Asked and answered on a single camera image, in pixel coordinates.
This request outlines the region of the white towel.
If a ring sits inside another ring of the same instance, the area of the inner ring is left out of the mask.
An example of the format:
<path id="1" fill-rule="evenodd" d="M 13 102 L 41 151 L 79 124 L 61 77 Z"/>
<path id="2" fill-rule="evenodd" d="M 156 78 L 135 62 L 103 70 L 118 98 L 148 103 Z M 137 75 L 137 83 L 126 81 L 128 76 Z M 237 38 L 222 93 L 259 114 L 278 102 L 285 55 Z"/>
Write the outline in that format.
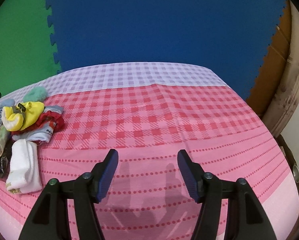
<path id="1" fill-rule="evenodd" d="M 38 167 L 37 145 L 25 139 L 12 146 L 6 189 L 11 194 L 26 194 L 43 189 Z"/>

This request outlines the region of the yellow soft cloth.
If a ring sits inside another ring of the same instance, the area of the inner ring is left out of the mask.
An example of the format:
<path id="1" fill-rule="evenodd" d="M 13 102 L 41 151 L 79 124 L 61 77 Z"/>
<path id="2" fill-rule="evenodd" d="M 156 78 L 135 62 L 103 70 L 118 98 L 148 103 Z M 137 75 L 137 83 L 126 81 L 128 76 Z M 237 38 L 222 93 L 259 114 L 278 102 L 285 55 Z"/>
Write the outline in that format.
<path id="1" fill-rule="evenodd" d="M 7 131 L 22 131 L 33 125 L 45 109 L 42 102 L 24 102 L 2 108 L 2 122 Z"/>

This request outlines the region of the teal fluffy scrunchie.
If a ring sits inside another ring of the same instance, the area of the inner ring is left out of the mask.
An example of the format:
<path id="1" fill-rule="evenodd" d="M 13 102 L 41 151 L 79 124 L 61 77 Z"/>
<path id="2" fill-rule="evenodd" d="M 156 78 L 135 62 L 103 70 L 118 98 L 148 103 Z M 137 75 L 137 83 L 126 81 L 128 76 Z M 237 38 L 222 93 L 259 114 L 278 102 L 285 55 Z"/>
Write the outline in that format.
<path id="1" fill-rule="evenodd" d="M 23 102 L 29 102 L 29 101 L 43 102 L 47 97 L 48 97 L 48 93 L 44 87 L 42 86 L 34 87 L 25 94 L 25 96 L 23 97 Z"/>

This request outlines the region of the red grey white sock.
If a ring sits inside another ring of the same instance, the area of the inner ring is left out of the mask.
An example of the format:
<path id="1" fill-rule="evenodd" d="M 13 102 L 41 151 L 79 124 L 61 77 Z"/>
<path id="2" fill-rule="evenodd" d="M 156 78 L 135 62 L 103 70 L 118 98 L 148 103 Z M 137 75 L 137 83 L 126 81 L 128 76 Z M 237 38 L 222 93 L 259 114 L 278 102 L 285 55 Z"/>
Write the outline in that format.
<path id="1" fill-rule="evenodd" d="M 20 139 L 32 141 L 36 144 L 47 144 L 54 133 L 64 128 L 65 122 L 62 116 L 63 107 L 46 106 L 38 120 L 23 131 L 11 133 L 14 142 Z"/>

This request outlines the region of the pink checkered tablecloth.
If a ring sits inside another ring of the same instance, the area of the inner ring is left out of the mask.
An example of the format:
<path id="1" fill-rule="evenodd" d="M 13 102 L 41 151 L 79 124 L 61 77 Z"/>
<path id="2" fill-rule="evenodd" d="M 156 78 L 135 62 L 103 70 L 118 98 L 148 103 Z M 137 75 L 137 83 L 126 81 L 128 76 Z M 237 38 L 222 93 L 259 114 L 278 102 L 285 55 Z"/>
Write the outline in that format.
<path id="1" fill-rule="evenodd" d="M 43 184 L 90 171 L 114 148 L 119 165 L 96 206 L 106 239 L 189 239 L 200 207 L 177 166 L 185 149 L 218 178 L 245 178 L 278 239 L 299 215 L 293 174 L 255 112 L 211 70 L 135 62 L 73 69 L 39 82 L 65 126 L 38 149 Z"/>

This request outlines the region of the orange foam mat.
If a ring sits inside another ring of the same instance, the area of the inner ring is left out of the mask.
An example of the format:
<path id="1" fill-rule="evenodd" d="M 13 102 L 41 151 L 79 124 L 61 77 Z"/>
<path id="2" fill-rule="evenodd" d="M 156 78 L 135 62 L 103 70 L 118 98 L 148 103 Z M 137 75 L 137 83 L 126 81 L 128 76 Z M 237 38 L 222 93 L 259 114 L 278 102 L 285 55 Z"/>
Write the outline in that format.
<path id="1" fill-rule="evenodd" d="M 279 23 L 275 26 L 271 43 L 268 44 L 267 53 L 263 57 L 254 86 L 250 89 L 250 95 L 246 99 L 246 103 L 260 118 L 267 111 L 280 84 L 289 55 L 291 33 L 291 7 L 287 0 Z"/>

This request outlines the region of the green foam mat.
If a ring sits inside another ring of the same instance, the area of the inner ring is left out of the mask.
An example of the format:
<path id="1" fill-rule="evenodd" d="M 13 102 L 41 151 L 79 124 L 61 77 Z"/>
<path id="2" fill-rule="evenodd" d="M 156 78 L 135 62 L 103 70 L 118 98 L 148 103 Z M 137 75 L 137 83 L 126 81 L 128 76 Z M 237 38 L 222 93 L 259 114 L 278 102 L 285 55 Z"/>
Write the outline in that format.
<path id="1" fill-rule="evenodd" d="M 0 92 L 19 88 L 60 73 L 54 62 L 57 46 L 50 43 L 45 0 L 5 0 L 0 7 Z"/>

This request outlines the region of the blue foam mat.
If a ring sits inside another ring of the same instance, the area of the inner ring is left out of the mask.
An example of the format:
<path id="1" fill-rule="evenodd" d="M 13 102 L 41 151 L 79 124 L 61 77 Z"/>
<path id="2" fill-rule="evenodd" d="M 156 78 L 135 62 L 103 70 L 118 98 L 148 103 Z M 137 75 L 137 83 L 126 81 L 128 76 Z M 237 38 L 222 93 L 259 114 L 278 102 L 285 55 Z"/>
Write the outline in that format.
<path id="1" fill-rule="evenodd" d="M 241 98 L 254 86 L 287 0 L 46 0 L 63 71 L 121 62 L 213 70 Z"/>

